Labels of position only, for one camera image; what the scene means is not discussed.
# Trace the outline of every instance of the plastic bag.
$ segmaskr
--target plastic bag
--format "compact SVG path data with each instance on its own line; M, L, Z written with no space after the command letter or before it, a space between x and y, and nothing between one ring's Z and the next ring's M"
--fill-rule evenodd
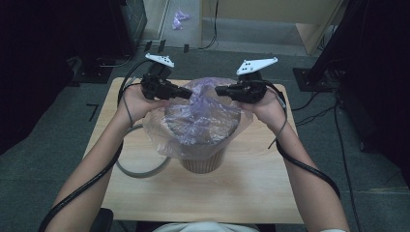
M168 107L147 114L143 128L157 152L181 160L206 160L247 128L253 114L215 92L216 86L233 83L216 77L193 80L184 86L192 90L189 100L171 99Z
M183 13L181 9L179 9L175 15L174 19L172 20L172 29L174 30L182 30L182 23L181 21L189 20L190 14Z

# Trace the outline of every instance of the wooden table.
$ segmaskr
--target wooden table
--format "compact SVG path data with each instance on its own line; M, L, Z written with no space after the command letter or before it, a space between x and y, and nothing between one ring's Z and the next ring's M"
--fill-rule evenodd
M122 81L116 78L112 82L86 153L113 117ZM277 87L286 95L283 86ZM290 108L288 115L295 129ZM172 159L160 174L135 179L115 166L102 206L122 220L303 223L283 159L276 146L267 149L273 139L267 127L253 117L253 123L226 148L222 165L211 173L191 173ZM119 158L134 172L148 171L164 159L144 130L126 136Z

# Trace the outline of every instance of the cable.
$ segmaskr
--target cable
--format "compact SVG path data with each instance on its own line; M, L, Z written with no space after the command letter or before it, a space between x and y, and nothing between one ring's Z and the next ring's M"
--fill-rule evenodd
M318 94L320 94L320 93L325 93L325 92L328 92L328 91L333 90L333 89L334 89L334 88L324 89L324 90L321 90L321 91L318 91L318 92L314 93L314 94L310 97L310 99L307 101L307 103L305 103L305 104L304 104L303 106L301 106L301 107L293 108L293 109L292 109L292 112L306 108L306 107L311 103L311 101L313 101L314 97L316 97Z
M365 13L363 15L362 28L361 28L360 36L359 36L359 40L358 40L358 47L357 47L356 52L354 54L350 55L349 57L337 58L337 59L333 59L333 60L328 61L323 67L321 67L321 69L319 70L320 72L318 72L318 73L322 73L325 70L327 70L328 66L330 64L333 64L334 62L351 60L354 56L356 56L359 53L358 49L362 46L362 42L363 42L363 35L364 35L364 30L365 30L365 25L366 25L366 16L367 16L367 10L368 10L369 4L370 4L370 0L367 0Z
M215 7L215 18L214 18L214 37L211 39L211 41L209 42L209 44L205 47L199 47L198 49L203 50L203 49L207 49L209 47L211 47L212 45L214 45L215 41L217 40L217 18L218 18L218 7L220 4L220 0L217 1L217 5Z
M123 221L117 220L117 223L121 226L121 228L124 230L124 232L129 232L129 229L127 228L127 226L124 224Z
M127 65L127 64L129 63L129 61L131 60L131 58L132 58L132 56L129 55L129 58L127 59L127 61L124 62L124 63L122 63L122 64L119 64L119 65L100 65L100 67L103 67L103 68L118 68L118 67L122 67L122 66Z
M130 77L130 75L142 64L146 62L151 62L151 60L145 60L143 62L138 63L132 69L127 73L126 78L124 78L123 83L121 84L120 91L118 93L118 101L117 104L119 104L121 98L123 97L124 91L124 85L127 81L127 79ZM109 164L101 171L99 172L95 177L93 177L90 181L73 191L70 195L68 195L66 198L64 198L62 201L60 201L57 205L55 205L49 212L48 214L44 217L40 228L39 232L44 232L49 225L49 223L52 221L52 219L64 208L66 207L70 202L72 202L74 199L76 199L82 192L84 192L86 189L94 185L99 179L101 179L117 162L117 159L120 157L121 151L123 149L124 145L124 140L120 144L119 148L117 149L114 157L112 160L109 162Z
M279 142L278 142L278 138L279 138L281 132L283 131L283 128L285 127L285 125L286 125L286 123L287 123L287 108L286 108L286 103L285 103L285 99L284 99L283 93L282 93L281 91L279 91L279 90L275 87L275 85L273 85L273 84L272 84L271 82L269 82L269 81L264 81L264 82L265 82L269 87L272 87L274 90L277 91L277 94L276 94L277 99L278 99L278 101L280 102L280 104L282 105L282 108L283 108L284 113L285 113L285 121L284 121L282 127L280 128L280 131L278 132L277 137L276 137L275 140L271 143L271 145L269 146L268 149L270 149L271 146L272 146L275 142L277 142L278 151L279 151L279 153L283 156L284 159L288 160L289 162L293 163L294 165L296 165L296 166L298 166L298 167L304 169L305 171L310 172L311 174L317 176L318 178L320 178L320 179L322 179L323 181L325 181L326 183L328 183L328 184L332 187L332 189L335 191L335 193L337 194L337 197L340 198L340 191L339 191L339 189L338 189L336 183L335 183L329 176L327 176L325 173L323 173L323 172L317 170L316 168L314 168L314 167L312 167L312 166L309 166L309 165L307 165L307 164L305 164L305 163L303 163L303 162L300 162L300 161L298 161L298 160L292 158L292 157L289 156L289 155L282 149L282 147L280 146L280 144L279 144Z
M312 122L313 120L315 120L317 117L325 116L325 114L326 114L327 112L329 112L329 111L330 111L331 109L333 109L333 108L335 108L335 107L334 107L334 106L331 106L331 107L329 107L329 108L327 108L327 109L325 109L325 110L323 110L323 111L320 111L319 113L317 113L317 114L315 114L315 115L308 116L308 117L306 117L305 119L301 120L300 122L295 123L295 125L296 125L296 127L299 127L299 126L303 126L303 125L305 125L305 124L308 124L308 123Z
M55 205L45 216L45 218L42 221L42 224L40 225L39 232L44 232L49 225L49 223L52 221L52 219L64 208L66 207L70 202L72 202L74 199L76 199L82 192L87 190L89 187L94 185L99 179L101 179L115 164L116 160L120 157L121 151L123 149L123 144L124 141L121 143L120 147L117 149L117 152L115 152L114 157L112 160L109 162L109 164L101 171L99 172L95 177L93 177L90 181L82 185L80 188L77 190L73 191L70 195L68 195L66 198L64 198L62 201L60 201L57 205Z
M127 134L129 134L132 131L138 130L142 128L142 124L137 124L133 127L131 127L128 131ZM157 175L158 173L160 173L164 168L166 168L166 166L169 164L169 162L171 161L170 157L166 157L165 160L158 165L156 168L154 168L151 171L147 171L147 172L131 172L129 170L127 170L126 168L124 168L120 161L117 160L117 166L118 168L120 168L120 170L122 172L124 172L124 174L126 174L127 176L133 177L133 178L148 178L148 177L152 177Z
M346 173L347 185L349 187L350 200L352 202L353 214L355 216L355 220L356 220L356 224L358 225L359 232L361 232L362 228L361 228L361 224L359 222L359 216L358 216L358 213L357 213L357 210L356 210L355 198L354 198L353 190L352 190L352 182L350 180L350 174L349 174L349 170L347 168L347 161L346 161L346 154L344 152L343 138L341 136L340 127L338 126L338 121L337 121L337 105L338 105L338 99L336 100L336 103L335 103L335 106L334 106L335 124L336 124L336 128L337 128L338 139L340 141L341 156L343 157L343 167L344 167L344 172Z
M284 150L283 148L280 146L279 142L277 142L277 148L279 153L289 162L295 164L296 166L299 166L300 168L304 169L305 171L310 172L311 174L317 176L318 178L322 179L323 181L325 181L326 183L329 184L329 186L332 187L332 189L335 191L336 195L338 198L340 198L340 191L337 187L337 184L329 177L327 176L325 173L317 170L316 168L309 166L305 163L302 163L294 158L292 158L291 156L289 156Z

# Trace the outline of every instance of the white tracker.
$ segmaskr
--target white tracker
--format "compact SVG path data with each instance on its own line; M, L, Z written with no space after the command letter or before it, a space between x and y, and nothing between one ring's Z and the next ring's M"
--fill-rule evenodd
M258 70L262 70L265 67L273 65L277 61L278 61L277 57L274 57L272 59L264 59L264 60L252 60L252 61L244 60L244 63L242 63L242 66L239 68L239 70L236 71L236 74L240 75L240 74L253 73Z
M147 53L145 57L152 61L155 61L163 65L167 65L168 67L174 68L174 63L171 61L171 59L169 59L169 56L158 56L158 55L151 55L150 53Z

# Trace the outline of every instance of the forearm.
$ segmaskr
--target forearm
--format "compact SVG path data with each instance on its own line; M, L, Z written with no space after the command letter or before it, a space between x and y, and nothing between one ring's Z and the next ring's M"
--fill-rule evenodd
M126 134L127 127L130 126L127 121L124 121L127 124L123 121L118 117L110 121L97 143L63 185L53 205L91 180L109 164ZM73 228L76 231L89 230L103 203L111 171L67 205L51 221L47 231L66 231Z
M268 127L278 133L274 127ZM280 133L278 142L289 156L317 169L288 123ZM340 201L329 184L287 160L284 162L298 210L308 231L332 228L349 231Z

